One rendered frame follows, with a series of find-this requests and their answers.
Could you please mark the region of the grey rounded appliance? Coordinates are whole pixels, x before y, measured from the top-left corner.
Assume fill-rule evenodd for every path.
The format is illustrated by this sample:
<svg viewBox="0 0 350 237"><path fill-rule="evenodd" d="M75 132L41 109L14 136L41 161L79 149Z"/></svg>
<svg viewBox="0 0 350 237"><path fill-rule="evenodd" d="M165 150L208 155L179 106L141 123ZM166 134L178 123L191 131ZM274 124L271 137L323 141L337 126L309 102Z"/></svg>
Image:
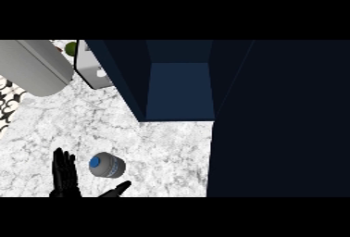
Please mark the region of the grey rounded appliance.
<svg viewBox="0 0 350 237"><path fill-rule="evenodd" d="M0 75L35 96L69 84L73 68L49 40L0 40Z"/></svg>

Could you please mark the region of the blue-capped water bottle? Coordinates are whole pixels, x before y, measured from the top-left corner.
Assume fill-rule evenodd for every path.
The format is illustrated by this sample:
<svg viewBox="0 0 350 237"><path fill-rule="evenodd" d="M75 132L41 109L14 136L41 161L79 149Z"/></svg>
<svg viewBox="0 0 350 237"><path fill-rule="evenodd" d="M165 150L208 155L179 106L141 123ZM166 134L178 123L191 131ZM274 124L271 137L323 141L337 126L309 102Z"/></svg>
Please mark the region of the blue-capped water bottle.
<svg viewBox="0 0 350 237"><path fill-rule="evenodd" d="M125 163L116 156L100 152L89 158L88 170L95 177L114 179L125 171Z"/></svg>

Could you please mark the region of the dark blue cabinet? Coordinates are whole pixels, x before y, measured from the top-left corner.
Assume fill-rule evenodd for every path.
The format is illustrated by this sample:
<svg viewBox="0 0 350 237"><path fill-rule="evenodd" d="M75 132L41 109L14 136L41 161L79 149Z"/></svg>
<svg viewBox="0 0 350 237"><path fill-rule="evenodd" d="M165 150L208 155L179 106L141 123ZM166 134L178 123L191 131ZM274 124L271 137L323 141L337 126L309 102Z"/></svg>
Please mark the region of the dark blue cabinet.
<svg viewBox="0 0 350 237"><path fill-rule="evenodd" d="M250 40L88 40L138 121L210 121Z"/></svg>

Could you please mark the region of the silver flat appliance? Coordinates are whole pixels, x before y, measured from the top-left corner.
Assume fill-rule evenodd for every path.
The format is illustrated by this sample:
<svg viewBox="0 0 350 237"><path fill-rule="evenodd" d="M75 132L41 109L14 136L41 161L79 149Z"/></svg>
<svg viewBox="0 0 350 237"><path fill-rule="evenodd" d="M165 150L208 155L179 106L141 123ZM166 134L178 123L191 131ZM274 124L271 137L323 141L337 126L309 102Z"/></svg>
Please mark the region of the silver flat appliance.
<svg viewBox="0 0 350 237"><path fill-rule="evenodd" d="M76 41L73 69L91 89L97 90L113 85L83 40Z"/></svg>

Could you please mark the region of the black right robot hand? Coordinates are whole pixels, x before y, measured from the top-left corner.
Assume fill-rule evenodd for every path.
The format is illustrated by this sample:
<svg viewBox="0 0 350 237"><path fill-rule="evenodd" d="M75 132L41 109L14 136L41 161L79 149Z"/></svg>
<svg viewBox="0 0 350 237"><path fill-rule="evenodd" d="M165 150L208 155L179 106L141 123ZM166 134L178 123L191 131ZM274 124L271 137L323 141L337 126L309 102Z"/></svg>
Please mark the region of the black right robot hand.
<svg viewBox="0 0 350 237"><path fill-rule="evenodd" d="M129 186L129 181L122 182L113 189L101 194L101 197L119 197Z"/></svg>

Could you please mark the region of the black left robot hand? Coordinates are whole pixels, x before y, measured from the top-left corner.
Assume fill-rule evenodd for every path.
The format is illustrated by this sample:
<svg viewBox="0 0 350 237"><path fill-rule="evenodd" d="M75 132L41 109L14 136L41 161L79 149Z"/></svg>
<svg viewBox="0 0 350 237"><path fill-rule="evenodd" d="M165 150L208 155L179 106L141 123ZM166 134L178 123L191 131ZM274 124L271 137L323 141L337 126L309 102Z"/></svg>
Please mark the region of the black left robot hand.
<svg viewBox="0 0 350 237"><path fill-rule="evenodd" d="M49 197L81 197L75 156L61 148L52 152L51 160L52 191Z"/></svg>

